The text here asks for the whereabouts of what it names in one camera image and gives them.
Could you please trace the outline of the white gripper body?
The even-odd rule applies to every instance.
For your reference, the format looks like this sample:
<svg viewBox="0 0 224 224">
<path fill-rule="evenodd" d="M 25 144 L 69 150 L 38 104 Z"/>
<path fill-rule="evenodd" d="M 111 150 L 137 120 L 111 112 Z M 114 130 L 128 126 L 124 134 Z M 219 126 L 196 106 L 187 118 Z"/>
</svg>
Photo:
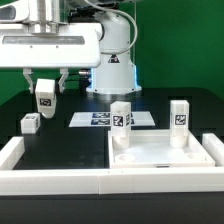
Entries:
<svg viewBox="0 0 224 224">
<path fill-rule="evenodd" d="M 23 24 L 0 24 L 0 67 L 97 67 L 101 37 L 99 23 L 62 25 L 56 35 L 30 34 Z"/>
</svg>

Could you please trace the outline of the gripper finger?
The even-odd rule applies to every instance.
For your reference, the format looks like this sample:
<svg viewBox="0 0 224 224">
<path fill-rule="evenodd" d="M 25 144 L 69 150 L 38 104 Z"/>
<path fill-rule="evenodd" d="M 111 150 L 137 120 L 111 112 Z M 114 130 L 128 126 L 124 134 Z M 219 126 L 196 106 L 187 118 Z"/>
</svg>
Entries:
<svg viewBox="0 0 224 224">
<path fill-rule="evenodd" d="M 69 76 L 69 70 L 67 68 L 60 69 L 60 79 L 58 81 L 59 91 L 64 91 L 64 83 Z"/>
<path fill-rule="evenodd" d="M 24 68 L 23 69 L 23 76 L 26 79 L 27 83 L 29 84 L 29 91 L 31 94 L 34 93 L 34 81 L 32 80 L 32 69 L 31 68 Z"/>
</svg>

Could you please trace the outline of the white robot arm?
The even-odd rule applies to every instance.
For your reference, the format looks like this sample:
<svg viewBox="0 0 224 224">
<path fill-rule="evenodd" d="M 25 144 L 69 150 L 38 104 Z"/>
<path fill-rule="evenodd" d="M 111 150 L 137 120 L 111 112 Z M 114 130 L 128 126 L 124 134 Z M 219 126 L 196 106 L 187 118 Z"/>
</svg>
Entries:
<svg viewBox="0 0 224 224">
<path fill-rule="evenodd" d="M 34 89 L 35 69 L 60 71 L 58 87 L 71 69 L 91 77 L 91 94 L 137 92 L 130 49 L 136 21 L 120 3 L 137 0 L 14 0 L 0 4 L 0 68 L 23 70 Z"/>
</svg>

